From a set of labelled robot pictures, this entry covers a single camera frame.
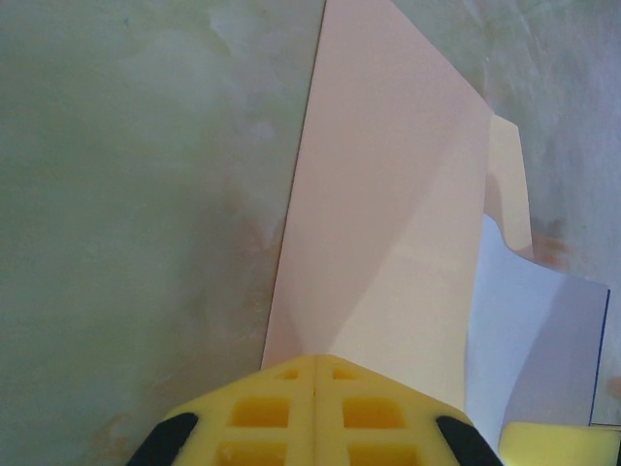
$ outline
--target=black rubber tip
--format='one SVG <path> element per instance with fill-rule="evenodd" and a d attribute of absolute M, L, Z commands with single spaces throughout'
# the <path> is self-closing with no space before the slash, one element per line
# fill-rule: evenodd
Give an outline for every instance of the black rubber tip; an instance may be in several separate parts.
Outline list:
<path fill-rule="evenodd" d="M 437 417 L 436 424 L 460 466 L 503 466 L 496 453 L 471 425 L 452 416 Z"/>
<path fill-rule="evenodd" d="M 192 413 L 166 419 L 155 426 L 127 466 L 171 466 L 198 422 Z"/>

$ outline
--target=square hole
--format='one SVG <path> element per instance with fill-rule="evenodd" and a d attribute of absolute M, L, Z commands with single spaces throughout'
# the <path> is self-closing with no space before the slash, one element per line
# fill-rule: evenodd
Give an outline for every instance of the square hole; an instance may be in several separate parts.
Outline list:
<path fill-rule="evenodd" d="M 343 422 L 352 429 L 403 429 L 404 418 L 389 398 L 357 396 L 343 401 Z"/>
<path fill-rule="evenodd" d="M 342 367 L 335 367 L 332 370 L 332 378 L 335 381 L 355 381 L 356 379 L 358 379 L 353 372 L 347 371 Z"/>
<path fill-rule="evenodd" d="M 284 466 L 286 444 L 224 442 L 217 449 L 217 466 Z"/>
<path fill-rule="evenodd" d="M 277 375 L 277 379 L 285 379 L 286 381 L 295 381 L 298 378 L 297 369 L 287 369 L 286 371 Z"/>
<path fill-rule="evenodd" d="M 422 466 L 410 445 L 350 445 L 349 466 Z"/>
<path fill-rule="evenodd" d="M 286 427 L 289 425 L 289 400 L 281 397 L 240 400 L 233 408 L 230 424 L 235 427 Z"/>

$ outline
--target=yellow foam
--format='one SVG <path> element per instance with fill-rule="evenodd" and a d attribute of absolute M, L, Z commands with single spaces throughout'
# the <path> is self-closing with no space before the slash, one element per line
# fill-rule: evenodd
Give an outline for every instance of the yellow foam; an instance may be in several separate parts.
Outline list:
<path fill-rule="evenodd" d="M 499 454 L 506 466 L 616 466 L 620 440 L 608 429 L 513 422 Z"/>
<path fill-rule="evenodd" d="M 437 418 L 471 425 L 460 411 L 335 356 L 293 359 L 164 420 L 182 414 L 198 421 L 175 466 L 459 466 Z"/>

